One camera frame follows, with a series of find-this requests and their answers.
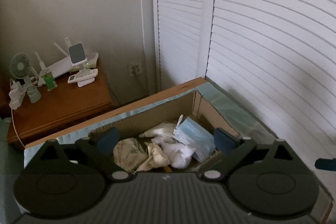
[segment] white cable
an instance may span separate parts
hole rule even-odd
[[[12,123],[13,123],[15,134],[16,134],[17,138],[19,139],[20,143],[22,144],[23,148],[26,149],[25,145],[23,144],[23,142],[21,141],[19,135],[16,132],[16,128],[15,128],[15,125],[14,125],[13,109],[11,111],[12,111]]]

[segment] electrical socket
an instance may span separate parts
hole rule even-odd
[[[128,72],[131,77],[142,74],[142,68],[140,63],[133,63],[128,66]]]

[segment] beige crumpled paper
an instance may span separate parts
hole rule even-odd
[[[113,157],[116,165],[131,172],[138,168],[148,155],[136,139],[130,138],[117,143],[113,149]]]
[[[152,168],[159,168],[169,164],[168,157],[162,152],[162,149],[156,143],[150,143],[147,148],[148,159],[139,166],[137,172],[149,171]]]

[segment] dark blue object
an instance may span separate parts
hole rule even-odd
[[[116,146],[118,141],[119,132],[115,127],[112,127],[100,135],[100,137],[96,140],[96,147],[99,152],[107,156],[112,153],[113,148]]]
[[[317,159],[315,167],[320,170],[336,171],[336,159]]]
[[[215,129],[214,135],[215,146],[224,155],[228,155],[232,150],[236,149],[240,144],[241,140],[232,136],[229,132],[223,128]]]

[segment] remote control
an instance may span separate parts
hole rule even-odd
[[[81,70],[75,75],[71,75],[68,79],[68,83],[76,83],[91,78],[95,78],[98,75],[98,69],[85,69]]]

